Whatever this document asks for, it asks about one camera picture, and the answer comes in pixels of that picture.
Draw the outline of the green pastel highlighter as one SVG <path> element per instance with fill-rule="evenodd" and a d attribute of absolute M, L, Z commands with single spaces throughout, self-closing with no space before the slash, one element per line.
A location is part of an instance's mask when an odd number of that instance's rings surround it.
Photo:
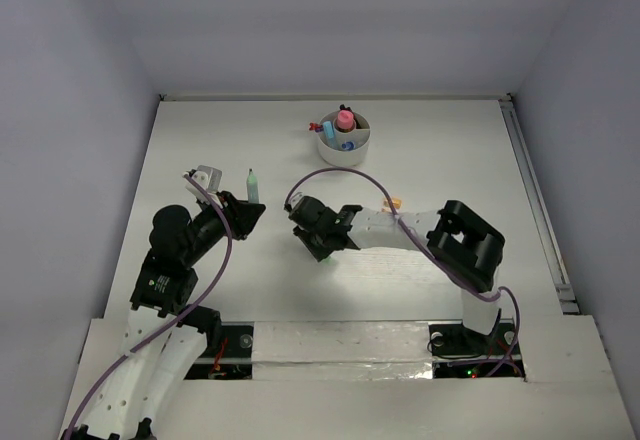
<path fill-rule="evenodd" d="M 252 204 L 259 204 L 259 186 L 257 177 L 252 169 L 249 169 L 246 179 L 247 201 Z"/>

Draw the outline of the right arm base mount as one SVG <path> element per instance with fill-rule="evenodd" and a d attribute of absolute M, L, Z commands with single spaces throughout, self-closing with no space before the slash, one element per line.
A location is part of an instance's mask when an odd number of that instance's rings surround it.
<path fill-rule="evenodd" d="M 432 357 L 435 379 L 520 378 L 525 367 L 520 347 L 511 346 L 515 325 L 501 321 L 489 336 L 480 335 L 461 323 L 429 325 L 427 350 Z"/>

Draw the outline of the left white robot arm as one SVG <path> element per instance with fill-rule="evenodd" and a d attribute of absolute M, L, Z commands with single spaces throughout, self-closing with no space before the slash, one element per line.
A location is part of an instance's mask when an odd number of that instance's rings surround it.
<path fill-rule="evenodd" d="M 150 249 L 130 297 L 117 360 L 91 387 L 63 431 L 65 439 L 153 439 L 180 383 L 201 355 L 226 346 L 220 314 L 190 297 L 195 264 L 220 240 L 244 240 L 266 207 L 217 193 L 191 216 L 180 205 L 152 220 Z"/>

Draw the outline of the blue pastel highlighter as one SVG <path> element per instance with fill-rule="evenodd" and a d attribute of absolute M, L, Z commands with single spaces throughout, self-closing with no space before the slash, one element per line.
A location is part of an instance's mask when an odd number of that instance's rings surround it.
<path fill-rule="evenodd" d="M 333 128 L 333 124 L 331 121 L 324 121 L 322 123 L 323 133 L 327 142 L 327 145 L 332 149 L 338 148 L 338 143 L 336 141 L 335 131 Z"/>

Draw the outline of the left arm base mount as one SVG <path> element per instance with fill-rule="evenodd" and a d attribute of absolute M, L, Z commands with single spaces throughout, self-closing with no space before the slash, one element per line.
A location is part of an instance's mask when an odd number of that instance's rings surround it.
<path fill-rule="evenodd" d="M 254 325 L 223 323 L 217 350 L 208 348 L 190 367 L 186 380 L 250 380 Z"/>

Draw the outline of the pink capped pencil tube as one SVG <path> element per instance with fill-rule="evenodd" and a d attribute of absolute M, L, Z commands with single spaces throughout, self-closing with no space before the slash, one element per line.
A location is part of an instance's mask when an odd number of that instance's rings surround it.
<path fill-rule="evenodd" d="M 354 113 L 349 108 L 342 105 L 336 116 L 334 126 L 342 133 L 348 133 L 355 130 L 357 128 L 357 121 Z"/>

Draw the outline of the red pen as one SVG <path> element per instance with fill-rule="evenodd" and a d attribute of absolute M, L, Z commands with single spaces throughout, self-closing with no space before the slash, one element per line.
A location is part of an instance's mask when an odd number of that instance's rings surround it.
<path fill-rule="evenodd" d="M 323 127 L 320 124 L 311 122 L 309 124 L 309 130 L 314 133 L 320 133 L 323 131 Z"/>

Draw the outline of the clear spray bottle blue cap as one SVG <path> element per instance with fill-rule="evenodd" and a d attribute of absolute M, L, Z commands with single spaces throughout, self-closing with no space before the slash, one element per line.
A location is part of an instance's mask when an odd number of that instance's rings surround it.
<path fill-rule="evenodd" d="M 356 148 L 355 143 L 352 141 L 346 141 L 341 144 L 341 149 L 343 151 L 352 151 Z"/>

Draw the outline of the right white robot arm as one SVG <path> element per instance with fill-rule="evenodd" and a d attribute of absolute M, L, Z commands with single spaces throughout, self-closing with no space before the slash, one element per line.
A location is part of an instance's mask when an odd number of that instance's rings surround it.
<path fill-rule="evenodd" d="M 374 211 L 359 205 L 335 212 L 298 193 L 285 210 L 295 224 L 294 235 L 318 261 L 337 251 L 373 248 L 425 254 L 461 289 L 462 344 L 482 352 L 496 341 L 500 309 L 495 278 L 505 238 L 463 202 L 449 200 L 439 210 L 422 213 Z"/>

